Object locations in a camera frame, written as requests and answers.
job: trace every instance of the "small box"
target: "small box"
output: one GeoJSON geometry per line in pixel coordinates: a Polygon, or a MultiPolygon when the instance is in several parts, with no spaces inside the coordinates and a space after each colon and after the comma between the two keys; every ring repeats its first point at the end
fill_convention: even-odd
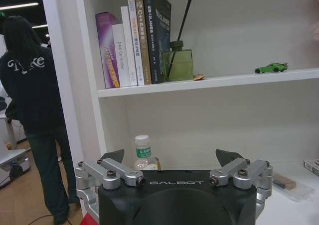
{"type": "Polygon", "coordinates": [[[305,160],[304,167],[319,176],[319,159],[305,160]]]}

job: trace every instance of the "green glass bottle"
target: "green glass bottle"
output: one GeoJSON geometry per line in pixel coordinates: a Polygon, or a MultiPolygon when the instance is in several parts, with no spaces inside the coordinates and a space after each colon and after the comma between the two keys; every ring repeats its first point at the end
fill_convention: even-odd
{"type": "Polygon", "coordinates": [[[174,41],[169,45],[172,51],[162,53],[165,81],[192,80],[194,78],[192,51],[182,49],[183,41],[174,41]]]}

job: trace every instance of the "white shelf edge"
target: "white shelf edge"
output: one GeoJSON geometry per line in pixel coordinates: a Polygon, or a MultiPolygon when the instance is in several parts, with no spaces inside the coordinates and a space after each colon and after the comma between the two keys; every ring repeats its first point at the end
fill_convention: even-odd
{"type": "Polygon", "coordinates": [[[169,82],[156,85],[134,86],[104,89],[98,91],[98,97],[118,97],[157,92],[184,91],[204,88],[251,85],[270,82],[297,81],[319,78],[319,68],[289,70],[279,73],[247,74],[224,77],[211,77],[203,81],[169,82]]]}

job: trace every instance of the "dark blue book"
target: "dark blue book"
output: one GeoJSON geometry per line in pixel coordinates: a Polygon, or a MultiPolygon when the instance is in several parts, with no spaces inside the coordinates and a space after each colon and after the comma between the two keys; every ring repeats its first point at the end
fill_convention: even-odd
{"type": "Polygon", "coordinates": [[[152,84],[164,82],[161,53],[169,51],[171,4],[167,0],[144,0],[152,84]]]}

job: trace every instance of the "toy car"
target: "toy car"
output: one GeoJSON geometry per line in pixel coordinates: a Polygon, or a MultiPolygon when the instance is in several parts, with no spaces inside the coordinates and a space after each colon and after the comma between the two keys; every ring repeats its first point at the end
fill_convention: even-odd
{"type": "Polygon", "coordinates": [[[265,73],[265,72],[283,72],[288,69],[287,63],[273,63],[266,67],[258,67],[255,69],[255,73],[265,73]]]}

